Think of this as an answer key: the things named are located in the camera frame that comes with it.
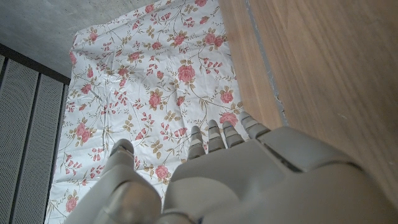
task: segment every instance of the gray robotic arm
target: gray robotic arm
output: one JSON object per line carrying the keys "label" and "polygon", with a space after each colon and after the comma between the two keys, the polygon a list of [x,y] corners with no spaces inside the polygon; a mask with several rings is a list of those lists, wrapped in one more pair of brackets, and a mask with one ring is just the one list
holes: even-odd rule
{"label": "gray robotic arm", "polygon": [[209,154],[191,131],[188,162],[177,167],[163,211],[155,189],[133,170],[133,148],[113,147],[99,182],[69,223],[397,223],[398,213],[355,161],[292,128],[273,131],[249,114],[231,124],[209,121]]}

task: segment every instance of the metal mesh panel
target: metal mesh panel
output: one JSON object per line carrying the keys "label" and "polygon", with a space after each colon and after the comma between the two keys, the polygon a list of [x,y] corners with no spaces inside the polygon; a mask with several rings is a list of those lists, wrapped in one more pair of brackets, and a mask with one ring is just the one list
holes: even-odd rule
{"label": "metal mesh panel", "polygon": [[62,83],[41,76],[12,223],[44,220],[62,90]]}
{"label": "metal mesh panel", "polygon": [[8,60],[0,89],[0,223],[8,223],[38,73]]}
{"label": "metal mesh panel", "polygon": [[0,55],[0,69],[2,67],[2,63],[4,62],[4,56]]}

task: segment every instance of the rose pattern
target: rose pattern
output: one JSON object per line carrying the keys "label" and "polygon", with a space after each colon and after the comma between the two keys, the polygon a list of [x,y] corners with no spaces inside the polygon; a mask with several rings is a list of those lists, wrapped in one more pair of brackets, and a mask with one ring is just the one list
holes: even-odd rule
{"label": "rose pattern", "polygon": [[214,44],[215,40],[216,40],[216,35],[212,33],[207,34],[205,37],[206,44]]}
{"label": "rose pattern", "polygon": [[207,0],[195,0],[195,4],[200,7],[205,6],[206,2]]}
{"label": "rose pattern", "polygon": [[72,212],[77,204],[77,200],[76,198],[72,197],[70,199],[68,199],[67,201],[67,212]]}
{"label": "rose pattern", "polygon": [[217,47],[220,47],[221,44],[223,44],[223,42],[224,42],[224,40],[223,40],[222,37],[217,37],[217,38],[214,40],[214,44],[215,44]]}
{"label": "rose pattern", "polygon": [[217,1],[154,2],[73,38],[45,223],[65,221],[97,183],[118,139],[132,142],[132,168],[158,183],[164,198],[172,172],[187,161],[193,125],[207,134],[210,119],[228,120],[245,133]]}
{"label": "rose pattern", "polygon": [[180,96],[177,98],[177,106],[181,106],[181,104],[184,102],[185,96]]}
{"label": "rose pattern", "polygon": [[185,39],[185,36],[184,35],[178,35],[178,36],[176,36],[175,37],[175,39],[174,39],[174,45],[180,45],[180,44],[182,44],[182,42],[184,41],[184,39]]}
{"label": "rose pattern", "polygon": [[189,82],[195,76],[195,70],[192,65],[185,66],[182,65],[178,68],[178,79],[183,82]]}
{"label": "rose pattern", "polygon": [[162,44],[160,43],[160,42],[154,42],[153,44],[152,44],[152,48],[154,49],[154,50],[157,50],[157,49],[160,49],[162,47]]}
{"label": "rose pattern", "polygon": [[226,92],[224,94],[221,95],[221,100],[223,103],[229,103],[234,99],[234,97],[232,96],[232,93],[230,92]]}
{"label": "rose pattern", "polygon": [[238,119],[236,118],[236,115],[230,112],[225,112],[223,115],[220,117],[220,123],[224,123],[225,121],[229,121],[233,126],[236,125],[238,122]]}
{"label": "rose pattern", "polygon": [[86,84],[83,86],[83,88],[81,88],[81,92],[84,94],[87,94],[89,91],[91,90],[91,85],[90,84]]}
{"label": "rose pattern", "polygon": [[153,5],[153,4],[150,4],[150,5],[148,5],[148,6],[145,7],[145,12],[146,12],[146,13],[150,13],[150,12],[152,12],[154,9],[155,9],[154,5]]}
{"label": "rose pattern", "polygon": [[157,105],[160,103],[161,99],[160,96],[156,93],[152,94],[149,98],[149,104],[153,107],[156,108]]}
{"label": "rose pattern", "polygon": [[161,72],[161,71],[157,71],[157,78],[158,79],[162,79],[163,78],[163,75],[164,75],[164,73],[163,72]]}
{"label": "rose pattern", "polygon": [[164,179],[167,177],[169,170],[167,169],[166,166],[160,165],[156,168],[155,173],[156,173],[157,178]]}

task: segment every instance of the concrete wall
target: concrete wall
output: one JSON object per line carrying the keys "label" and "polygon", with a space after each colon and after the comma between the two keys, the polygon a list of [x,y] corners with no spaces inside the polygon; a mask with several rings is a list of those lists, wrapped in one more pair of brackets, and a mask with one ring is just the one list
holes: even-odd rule
{"label": "concrete wall", "polygon": [[154,0],[0,0],[0,43],[70,77],[69,49],[80,29]]}

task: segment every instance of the wood grain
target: wood grain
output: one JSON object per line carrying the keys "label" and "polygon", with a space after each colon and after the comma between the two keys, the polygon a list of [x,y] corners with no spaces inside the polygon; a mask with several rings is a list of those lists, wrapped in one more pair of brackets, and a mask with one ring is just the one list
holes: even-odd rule
{"label": "wood grain", "polygon": [[282,126],[266,68],[244,1],[220,0],[244,109],[271,129]]}
{"label": "wood grain", "polygon": [[[249,3],[290,126],[353,156],[398,206],[396,2]],[[220,6],[224,11],[225,4]],[[229,10],[233,9],[247,12],[244,6]],[[234,25],[242,26],[239,21]],[[230,46],[245,41],[236,40]],[[240,86],[241,74],[237,75]],[[244,104],[255,108],[248,105],[255,102],[246,97]]]}

